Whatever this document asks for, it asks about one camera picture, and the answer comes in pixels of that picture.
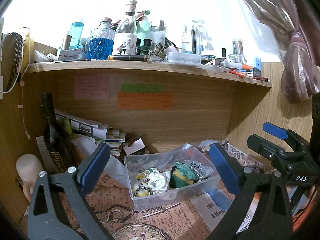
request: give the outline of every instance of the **blue glass jar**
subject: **blue glass jar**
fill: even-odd
[[[110,30],[111,19],[103,18],[100,27],[91,31],[87,58],[107,60],[112,55],[115,31]]]

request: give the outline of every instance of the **plastic storage box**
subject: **plastic storage box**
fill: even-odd
[[[176,188],[145,197],[133,197],[131,188],[137,183],[137,180],[135,179],[137,173],[143,172],[149,168],[159,168],[163,171],[170,171],[175,162],[184,162],[185,160],[197,160],[205,166],[212,167],[213,173],[209,178],[186,187]],[[215,189],[220,181],[220,176],[213,164],[199,152],[197,148],[189,148],[187,150],[168,153],[129,155],[124,158],[124,165],[127,170],[126,175],[129,184],[130,197],[133,200],[136,210],[156,208],[203,194],[207,190]]]

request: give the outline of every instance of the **orange sticky note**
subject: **orange sticky note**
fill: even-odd
[[[170,110],[172,95],[168,93],[129,93],[118,92],[120,109]]]

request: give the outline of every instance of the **wooden shelf board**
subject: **wooden shelf board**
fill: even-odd
[[[67,69],[136,69],[136,70],[152,70],[183,73],[191,75],[200,75],[213,78],[220,78],[225,80],[232,80],[236,82],[243,82],[264,87],[272,87],[270,82],[263,82],[249,77],[238,77],[230,73],[218,73],[212,70],[201,67],[180,65],[180,64],[166,64],[160,62],[140,62],[140,61],[74,61],[74,62],[49,62],[49,63],[35,63],[31,64],[27,73],[53,71],[53,70],[67,70]]]

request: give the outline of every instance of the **metal screw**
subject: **metal screw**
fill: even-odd
[[[279,171],[275,171],[274,175],[278,178],[281,177],[281,173]]]
[[[252,172],[252,169],[249,168],[249,167],[244,167],[243,171],[244,171],[245,173],[251,173],[251,172]]]
[[[39,176],[40,176],[40,177],[43,177],[44,175],[45,175],[45,171],[39,172]]]
[[[71,166],[68,168],[69,173],[74,173],[75,171],[76,171],[76,167],[74,167],[74,166]]]

